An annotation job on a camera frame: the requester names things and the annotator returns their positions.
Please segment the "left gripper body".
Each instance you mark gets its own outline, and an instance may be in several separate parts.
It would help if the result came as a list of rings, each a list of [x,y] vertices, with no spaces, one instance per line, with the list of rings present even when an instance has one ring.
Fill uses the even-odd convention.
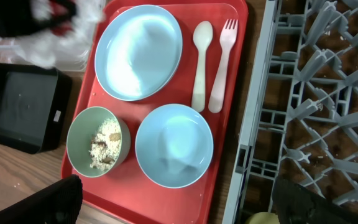
[[[53,29],[76,15],[76,4],[73,1],[55,2],[67,12],[38,21],[32,13],[30,0],[0,0],[0,37],[20,37]]]

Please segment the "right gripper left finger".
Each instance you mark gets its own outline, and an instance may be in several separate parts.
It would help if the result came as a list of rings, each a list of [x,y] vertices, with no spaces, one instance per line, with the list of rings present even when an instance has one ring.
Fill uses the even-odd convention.
[[[72,224],[83,202],[83,184],[73,174],[0,211],[0,223]]]

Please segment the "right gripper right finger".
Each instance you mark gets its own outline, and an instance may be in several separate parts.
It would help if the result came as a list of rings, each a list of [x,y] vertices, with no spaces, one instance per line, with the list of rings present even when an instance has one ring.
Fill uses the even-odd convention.
[[[272,201],[280,223],[310,224],[358,224],[358,214],[341,208],[341,202],[358,200],[358,183],[354,190],[333,201],[309,191],[300,184],[284,179],[275,179]]]

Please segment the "green bowl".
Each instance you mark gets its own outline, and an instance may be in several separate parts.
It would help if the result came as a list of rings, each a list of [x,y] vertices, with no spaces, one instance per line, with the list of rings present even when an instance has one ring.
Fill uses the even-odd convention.
[[[112,168],[101,171],[90,167],[92,162],[89,150],[91,138],[105,119],[117,119],[121,128],[121,151]],[[117,168],[126,159],[131,148],[131,135],[127,124],[108,109],[94,106],[82,111],[72,122],[67,136],[67,154],[77,173],[85,177],[101,177]]]

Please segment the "white tissue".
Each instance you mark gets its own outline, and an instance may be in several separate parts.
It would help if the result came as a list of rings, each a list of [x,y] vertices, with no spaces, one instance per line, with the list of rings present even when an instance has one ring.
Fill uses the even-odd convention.
[[[98,23],[104,21],[105,0],[77,1],[77,15],[71,29],[59,36],[50,30],[14,40],[16,48],[1,57],[2,62],[56,67],[82,72],[87,64]]]

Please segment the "rice and peanut leftovers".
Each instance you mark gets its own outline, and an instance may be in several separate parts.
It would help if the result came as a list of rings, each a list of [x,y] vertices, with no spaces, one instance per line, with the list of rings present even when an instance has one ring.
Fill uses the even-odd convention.
[[[106,171],[113,167],[121,151],[121,128],[117,119],[105,119],[91,138],[91,168]]]

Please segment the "light blue bowl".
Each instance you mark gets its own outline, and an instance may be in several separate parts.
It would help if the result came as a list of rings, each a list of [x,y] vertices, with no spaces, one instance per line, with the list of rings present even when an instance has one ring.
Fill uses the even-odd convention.
[[[208,170],[214,139],[207,121],[186,105],[168,104],[151,111],[135,137],[142,172],[169,189],[194,184]]]

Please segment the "light blue plate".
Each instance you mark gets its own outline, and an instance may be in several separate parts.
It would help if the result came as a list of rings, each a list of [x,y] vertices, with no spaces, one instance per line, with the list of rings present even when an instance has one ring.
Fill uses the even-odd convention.
[[[94,55],[96,78],[118,100],[142,100],[172,79],[182,51],[181,28],[169,11],[150,4],[135,6],[102,33]]]

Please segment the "white plastic spoon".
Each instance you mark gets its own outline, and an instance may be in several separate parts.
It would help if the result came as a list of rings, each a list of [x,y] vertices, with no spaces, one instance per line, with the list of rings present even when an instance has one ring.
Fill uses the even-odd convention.
[[[206,51],[213,39],[213,27],[210,22],[200,22],[193,33],[193,42],[198,51],[195,81],[193,85],[191,107],[202,112],[206,101]]]

